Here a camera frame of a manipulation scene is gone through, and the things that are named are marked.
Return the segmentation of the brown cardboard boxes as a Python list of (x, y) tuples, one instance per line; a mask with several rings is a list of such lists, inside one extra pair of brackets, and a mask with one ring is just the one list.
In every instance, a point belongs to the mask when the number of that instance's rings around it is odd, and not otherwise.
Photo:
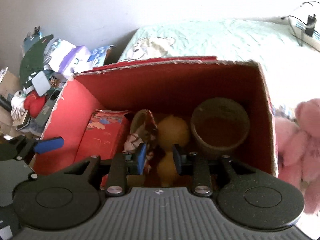
[[(1, 69), (1, 96), (11, 102), (14, 94), (20, 90), (19, 78), (12, 74), (7, 68)], [(16, 137), (20, 135), (20, 132), (16, 131), (16, 128), (12, 126), (13, 120), (11, 117), (11, 111), (7, 111), (1, 107), (1, 133)]]

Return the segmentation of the brown round cup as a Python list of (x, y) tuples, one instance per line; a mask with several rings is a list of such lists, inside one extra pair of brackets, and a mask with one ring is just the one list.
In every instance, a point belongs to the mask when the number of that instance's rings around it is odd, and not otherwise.
[(232, 155), (247, 139), (250, 129), (245, 109), (227, 98), (213, 98), (198, 105), (190, 124), (198, 147), (209, 159)]

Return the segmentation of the green phone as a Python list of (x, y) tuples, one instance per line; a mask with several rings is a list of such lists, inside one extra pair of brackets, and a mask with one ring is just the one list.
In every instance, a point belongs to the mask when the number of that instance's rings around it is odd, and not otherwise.
[(62, 88), (57, 88), (54, 90), (52, 95), (49, 97), (47, 102), (44, 104), (43, 108), (41, 109), (39, 115), (35, 119), (35, 122), (37, 123), (38, 126), (44, 127), (45, 124), (47, 123), (51, 112), (53, 110), (53, 107), (55, 106), (55, 103), (60, 95)]

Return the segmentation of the small red patterned box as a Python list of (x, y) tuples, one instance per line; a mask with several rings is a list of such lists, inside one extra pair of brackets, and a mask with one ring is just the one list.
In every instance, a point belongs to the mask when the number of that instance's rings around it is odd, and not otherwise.
[(92, 155), (101, 159), (112, 159), (124, 150), (124, 143), (130, 130), (130, 111), (109, 111), (97, 109), (92, 113), (81, 139), (75, 162)]

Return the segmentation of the pink plush rabbit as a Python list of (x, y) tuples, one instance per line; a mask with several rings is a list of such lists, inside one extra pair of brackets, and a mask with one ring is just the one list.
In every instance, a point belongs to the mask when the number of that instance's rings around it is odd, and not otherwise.
[(304, 212), (319, 212), (319, 99), (301, 102), (295, 120), (274, 118), (278, 178), (304, 195)]

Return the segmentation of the wooden gourd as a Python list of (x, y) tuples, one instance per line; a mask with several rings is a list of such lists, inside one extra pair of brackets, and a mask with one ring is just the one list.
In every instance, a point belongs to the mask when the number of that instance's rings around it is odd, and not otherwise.
[(164, 157), (157, 165), (157, 174), (161, 187), (171, 187), (178, 178), (173, 149), (174, 145), (185, 146), (189, 142), (189, 127), (186, 121), (177, 116), (167, 116), (158, 124), (158, 145), (164, 151)]

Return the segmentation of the large red cardboard box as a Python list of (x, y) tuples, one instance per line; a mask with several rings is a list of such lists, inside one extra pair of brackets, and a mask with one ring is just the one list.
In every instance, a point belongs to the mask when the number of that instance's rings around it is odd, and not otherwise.
[(120, 62), (71, 76), (60, 92), (42, 134), (62, 137), (64, 145), (39, 154), (33, 169), (48, 175), (74, 163), (82, 136), (96, 109), (189, 116), (202, 102), (229, 98), (250, 120), (243, 162), (278, 175), (274, 119), (265, 77), (254, 61), (177, 57)]

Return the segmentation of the white power strip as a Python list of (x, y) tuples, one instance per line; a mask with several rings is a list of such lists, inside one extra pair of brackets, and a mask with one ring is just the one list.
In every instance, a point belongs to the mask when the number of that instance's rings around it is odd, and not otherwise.
[(289, 16), (289, 24), (293, 36), (301, 47), (308, 45), (314, 50), (319, 51), (319, 28), (316, 28), (317, 19), (315, 15), (309, 15), (307, 23), (304, 23), (295, 16)]

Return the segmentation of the green bed sheet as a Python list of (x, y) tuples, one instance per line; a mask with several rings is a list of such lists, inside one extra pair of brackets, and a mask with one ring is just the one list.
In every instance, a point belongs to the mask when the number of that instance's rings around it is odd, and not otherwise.
[(180, 56), (260, 61), (299, 50), (289, 26), (284, 24), (252, 20), (177, 22), (139, 28), (119, 61)]

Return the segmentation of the purple white tissue pack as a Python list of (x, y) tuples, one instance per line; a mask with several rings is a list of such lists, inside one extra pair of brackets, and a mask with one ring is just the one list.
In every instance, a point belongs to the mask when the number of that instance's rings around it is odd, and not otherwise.
[(92, 63), (88, 62), (91, 52), (85, 46), (73, 48), (62, 60), (57, 72), (65, 78), (69, 78), (74, 73), (92, 70)]

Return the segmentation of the white square box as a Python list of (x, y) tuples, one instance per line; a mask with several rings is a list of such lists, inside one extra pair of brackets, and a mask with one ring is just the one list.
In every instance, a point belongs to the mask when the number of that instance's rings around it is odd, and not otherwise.
[(44, 71), (37, 73), (31, 80), (34, 89), (36, 90), (38, 96), (44, 96), (50, 90), (51, 85), (47, 79)]

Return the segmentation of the green cloth item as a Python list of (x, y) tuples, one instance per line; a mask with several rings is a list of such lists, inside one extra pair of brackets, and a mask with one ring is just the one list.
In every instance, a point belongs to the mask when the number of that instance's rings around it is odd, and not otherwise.
[(22, 87), (30, 87), (32, 78), (43, 70), (44, 50), (53, 38), (54, 35), (51, 34), (39, 39), (25, 53), (20, 64), (20, 84)]

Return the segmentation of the red plush toy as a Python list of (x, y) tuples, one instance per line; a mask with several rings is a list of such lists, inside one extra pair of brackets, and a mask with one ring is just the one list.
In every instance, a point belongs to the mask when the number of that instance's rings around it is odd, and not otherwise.
[(45, 96), (39, 96), (33, 90), (30, 92), (24, 101), (24, 109), (27, 110), (32, 118), (36, 118), (46, 103)]

